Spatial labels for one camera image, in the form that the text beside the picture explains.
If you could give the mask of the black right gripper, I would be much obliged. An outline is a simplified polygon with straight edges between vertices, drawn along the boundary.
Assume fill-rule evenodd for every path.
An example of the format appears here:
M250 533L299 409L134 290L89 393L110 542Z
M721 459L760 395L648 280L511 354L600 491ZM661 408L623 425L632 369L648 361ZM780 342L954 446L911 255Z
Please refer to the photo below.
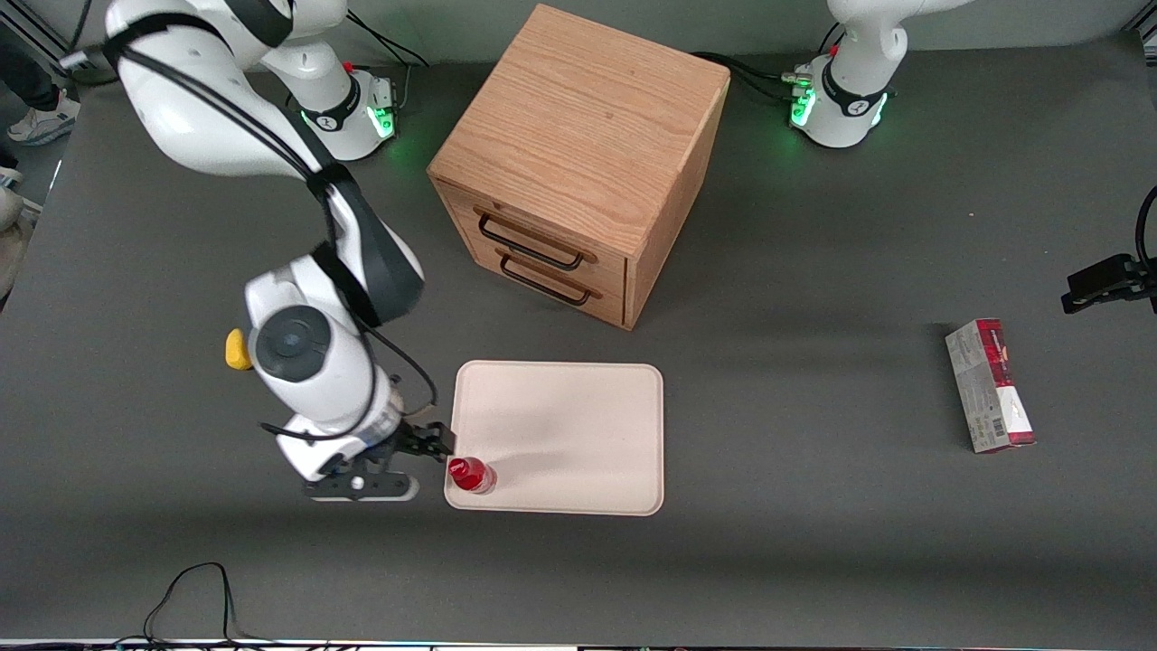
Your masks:
M401 421L397 431L385 441L344 461L342 476L363 479L384 476L391 469L397 454L447 463L447 458L455 453L456 434L445 423L412 426L410 421Z

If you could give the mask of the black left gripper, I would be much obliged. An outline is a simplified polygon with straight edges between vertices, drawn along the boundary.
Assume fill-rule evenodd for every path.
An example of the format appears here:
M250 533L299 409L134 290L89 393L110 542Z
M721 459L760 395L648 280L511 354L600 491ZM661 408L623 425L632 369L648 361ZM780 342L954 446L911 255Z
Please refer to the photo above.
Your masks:
M1110 256L1068 278L1068 291L1062 294L1064 315L1115 301L1145 299L1157 312L1156 271L1145 257Z

